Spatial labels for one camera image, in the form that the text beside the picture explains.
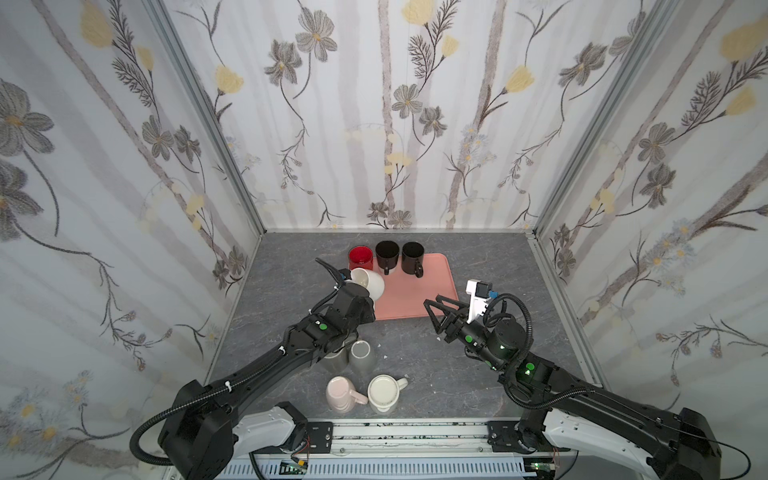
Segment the light grey mug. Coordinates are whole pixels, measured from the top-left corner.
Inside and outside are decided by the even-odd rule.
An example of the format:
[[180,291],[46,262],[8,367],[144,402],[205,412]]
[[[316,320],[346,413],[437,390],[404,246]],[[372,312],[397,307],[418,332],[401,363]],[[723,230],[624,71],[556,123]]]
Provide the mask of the light grey mug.
[[349,349],[348,362],[357,375],[367,376],[375,370],[377,354],[369,342],[358,340]]

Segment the white ribbed mug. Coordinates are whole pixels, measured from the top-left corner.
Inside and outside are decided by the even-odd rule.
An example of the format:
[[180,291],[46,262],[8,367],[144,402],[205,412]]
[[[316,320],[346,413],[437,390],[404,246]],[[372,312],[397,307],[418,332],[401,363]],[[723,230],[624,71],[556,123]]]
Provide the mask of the white ribbed mug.
[[351,271],[351,281],[364,287],[374,302],[378,301],[385,291],[383,277],[373,270],[356,268]]

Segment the black mug white rim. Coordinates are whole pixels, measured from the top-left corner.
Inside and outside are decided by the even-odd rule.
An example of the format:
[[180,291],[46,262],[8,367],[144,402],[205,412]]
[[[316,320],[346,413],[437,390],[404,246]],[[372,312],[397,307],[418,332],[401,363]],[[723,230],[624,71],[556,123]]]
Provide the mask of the black mug white rim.
[[418,242],[407,242],[402,246],[401,267],[405,274],[422,278],[424,275],[424,246]]

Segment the pink mug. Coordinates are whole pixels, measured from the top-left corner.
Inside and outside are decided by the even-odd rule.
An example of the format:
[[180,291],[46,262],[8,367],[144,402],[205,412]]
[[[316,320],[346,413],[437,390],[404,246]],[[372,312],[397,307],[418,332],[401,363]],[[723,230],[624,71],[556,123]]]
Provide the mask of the pink mug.
[[367,396],[358,392],[352,382],[343,376],[333,377],[325,389],[326,401],[329,408],[336,413],[348,413],[356,405],[366,405]]

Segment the cream mug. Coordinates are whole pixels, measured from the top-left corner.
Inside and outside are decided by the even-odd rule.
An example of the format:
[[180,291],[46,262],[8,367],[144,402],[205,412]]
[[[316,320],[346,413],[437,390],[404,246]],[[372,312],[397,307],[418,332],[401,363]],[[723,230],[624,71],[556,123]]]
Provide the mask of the cream mug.
[[406,378],[396,379],[386,374],[377,375],[368,385],[368,404],[378,414],[391,413],[399,402],[401,392],[408,385]]

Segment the black mug white base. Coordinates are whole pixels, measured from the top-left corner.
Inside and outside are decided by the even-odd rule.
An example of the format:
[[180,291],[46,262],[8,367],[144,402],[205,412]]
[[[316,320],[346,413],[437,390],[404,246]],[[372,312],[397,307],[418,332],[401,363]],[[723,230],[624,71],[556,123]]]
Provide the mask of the black mug white base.
[[384,275],[389,275],[398,265],[400,247],[394,241],[384,240],[375,246],[375,255],[380,271]]

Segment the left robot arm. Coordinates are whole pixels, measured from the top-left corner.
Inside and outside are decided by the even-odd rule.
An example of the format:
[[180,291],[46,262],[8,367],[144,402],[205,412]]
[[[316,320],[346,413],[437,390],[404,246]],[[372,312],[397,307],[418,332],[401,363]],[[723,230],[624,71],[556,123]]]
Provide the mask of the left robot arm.
[[129,450],[137,460],[173,467],[185,479],[213,479],[234,457],[257,450],[260,439],[280,448],[299,441],[295,430],[306,420],[289,403],[268,410],[260,425],[246,421],[246,409],[279,382],[341,350],[359,326],[375,320],[374,301],[353,282],[350,269],[318,263],[334,279],[333,291],[266,354],[206,386],[193,380],[182,387],[170,408],[132,434]]

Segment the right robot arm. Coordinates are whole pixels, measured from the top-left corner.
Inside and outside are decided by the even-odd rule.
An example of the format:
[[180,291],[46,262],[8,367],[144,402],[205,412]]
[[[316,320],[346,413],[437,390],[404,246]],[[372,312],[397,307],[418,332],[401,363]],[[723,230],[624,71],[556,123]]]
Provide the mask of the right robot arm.
[[532,353],[530,311],[509,293],[483,299],[471,313],[469,303],[442,295],[423,305],[446,342],[460,341],[466,354],[497,372],[506,396],[524,415],[518,426],[518,450],[532,453],[539,441],[557,449],[554,415],[566,414],[595,426],[599,437],[617,439],[640,450],[636,471],[658,479],[719,479],[728,443],[716,439],[707,419],[684,408],[677,413],[641,404],[583,381]]

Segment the red mug black handle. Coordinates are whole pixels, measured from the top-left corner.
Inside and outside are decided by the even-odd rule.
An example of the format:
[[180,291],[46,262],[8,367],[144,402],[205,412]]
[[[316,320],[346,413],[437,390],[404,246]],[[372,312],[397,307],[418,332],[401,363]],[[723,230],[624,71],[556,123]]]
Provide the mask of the red mug black handle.
[[372,270],[374,268],[375,255],[367,246],[355,246],[348,252],[348,268]]

